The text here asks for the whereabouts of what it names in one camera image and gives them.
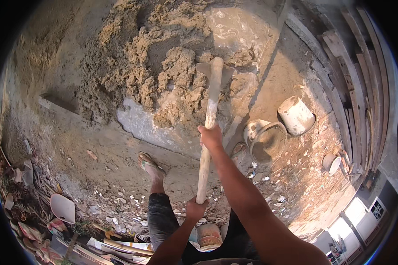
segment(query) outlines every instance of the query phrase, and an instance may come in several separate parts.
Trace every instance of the wooden stick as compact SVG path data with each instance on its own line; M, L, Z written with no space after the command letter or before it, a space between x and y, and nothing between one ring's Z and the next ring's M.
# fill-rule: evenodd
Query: wooden stick
M220 95L221 76L224 66L223 59L215 57L211 61L211 78L209 82L209 100L208 108L206 111L205 127L211 129L215 124L215 118L217 115L218 98ZM203 145L200 156L199 166L199 181L198 181L198 192L196 196L196 203L203 204L206 198L206 184L208 181L209 174L209 161L210 153L208 148Z

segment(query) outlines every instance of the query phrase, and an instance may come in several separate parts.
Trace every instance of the left hand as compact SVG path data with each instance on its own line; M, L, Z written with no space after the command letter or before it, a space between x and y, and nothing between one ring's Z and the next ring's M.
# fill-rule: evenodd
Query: left hand
M205 213L205 209L208 204L209 199L206 199L203 204L197 204L196 196L194 196L190 201L187 202L186 217L198 222L199 219L203 217L203 214Z

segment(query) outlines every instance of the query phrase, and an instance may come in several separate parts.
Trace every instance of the gray pants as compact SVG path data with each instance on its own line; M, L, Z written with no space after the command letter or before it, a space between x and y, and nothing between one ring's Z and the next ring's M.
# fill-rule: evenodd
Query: gray pants
M179 228L170 200L166 194L150 194L147 218L150 239L156 251L159 245ZM179 264L190 265L203 260L220 258L260 260L248 233L233 210L230 213L227 236L221 247L211 252L200 252L190 242L187 242L182 255L182 263L179 262Z

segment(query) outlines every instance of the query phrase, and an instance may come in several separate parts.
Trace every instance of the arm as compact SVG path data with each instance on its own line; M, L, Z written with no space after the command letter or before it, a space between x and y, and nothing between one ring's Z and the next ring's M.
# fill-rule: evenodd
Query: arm
M205 209L209 204L206 200L202 205L196 203L196 196L193 197L186 205L186 220L183 224L165 240L153 254L148 264L176 264L183 251L186 248L190 233L195 227L199 219L205 213Z
M328 264L322 251L297 238L271 211L264 197L234 165L222 145L218 125L198 127L201 144L209 149L227 200L248 232L263 262L268 264Z

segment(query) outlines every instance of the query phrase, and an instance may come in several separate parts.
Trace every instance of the person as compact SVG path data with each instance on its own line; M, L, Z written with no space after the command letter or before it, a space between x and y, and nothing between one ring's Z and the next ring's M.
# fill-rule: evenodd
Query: person
M217 169L231 206L227 236L211 252L198 251L189 241L192 229L204 215L209 200L200 205L193 197L186 205L186 219L179 225L165 194L165 172L150 155L140 152L139 165L150 175L148 226L154 255L148 264L179 265L259 265L259 264L329 264L314 245L296 237L271 211L255 185L238 169L246 155L239 143L229 157L222 145L221 129L198 127L201 145L205 145Z

